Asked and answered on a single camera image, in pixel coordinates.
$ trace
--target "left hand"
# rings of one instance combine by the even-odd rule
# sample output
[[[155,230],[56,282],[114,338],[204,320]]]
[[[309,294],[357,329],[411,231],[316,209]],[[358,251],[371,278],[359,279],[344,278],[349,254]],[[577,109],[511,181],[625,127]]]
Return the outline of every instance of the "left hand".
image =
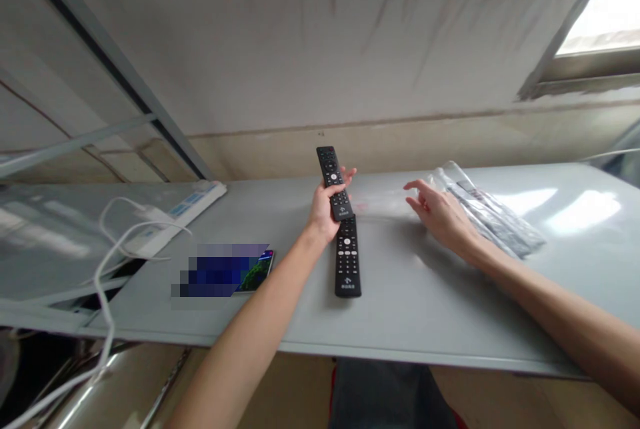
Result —
[[[331,201],[329,198],[343,191],[351,184],[351,180],[357,172],[357,169],[353,168],[349,172],[346,172],[346,168],[341,167],[340,171],[342,172],[342,179],[345,181],[344,184],[325,188],[325,183],[322,182],[315,189],[313,202],[311,203],[311,212],[309,213],[309,220],[306,226],[314,230],[326,244],[329,244],[333,240],[340,227],[340,223],[335,222],[331,215]]]

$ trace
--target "window frame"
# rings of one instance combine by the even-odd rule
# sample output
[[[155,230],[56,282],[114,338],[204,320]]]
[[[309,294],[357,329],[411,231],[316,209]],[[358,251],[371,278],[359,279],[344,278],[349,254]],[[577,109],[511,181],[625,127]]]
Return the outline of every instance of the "window frame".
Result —
[[[576,0],[534,70],[518,101],[574,92],[599,93],[640,85],[640,48],[557,55],[590,0]]]

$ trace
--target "wrist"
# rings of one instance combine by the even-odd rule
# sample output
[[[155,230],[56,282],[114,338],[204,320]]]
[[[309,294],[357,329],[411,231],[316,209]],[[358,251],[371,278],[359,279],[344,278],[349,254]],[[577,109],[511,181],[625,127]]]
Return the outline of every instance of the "wrist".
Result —
[[[305,226],[298,240],[306,246],[307,249],[316,248],[319,249],[320,252],[322,252],[327,244],[329,244],[325,231],[323,231],[318,224],[313,222],[310,222]]]
[[[489,267],[495,265],[497,252],[500,253],[501,251],[495,244],[483,237],[479,237],[464,246],[460,257],[471,266],[487,272]]]

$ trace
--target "clear plastic packaging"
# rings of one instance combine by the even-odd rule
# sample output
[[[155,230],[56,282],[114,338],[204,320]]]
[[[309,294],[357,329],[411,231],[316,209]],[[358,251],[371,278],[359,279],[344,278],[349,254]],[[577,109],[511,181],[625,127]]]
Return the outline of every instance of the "clear plastic packaging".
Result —
[[[527,221],[491,194],[477,188],[453,161],[427,173],[425,180],[434,189],[453,194],[478,232],[509,256],[524,259],[546,243]],[[398,188],[362,194],[349,191],[349,194],[352,196],[351,206],[358,217],[389,221],[415,217],[405,198],[417,197],[417,191]]]
[[[545,244],[533,226],[495,197],[478,189],[453,161],[438,168],[434,179],[440,179],[439,184],[456,197],[476,229],[507,254],[524,259]]]

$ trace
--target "window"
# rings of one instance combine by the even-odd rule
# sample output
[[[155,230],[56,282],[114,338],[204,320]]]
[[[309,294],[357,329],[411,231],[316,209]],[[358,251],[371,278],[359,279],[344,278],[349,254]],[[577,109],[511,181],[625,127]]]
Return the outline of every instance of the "window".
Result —
[[[525,83],[521,99],[640,84],[638,1],[579,2]]]

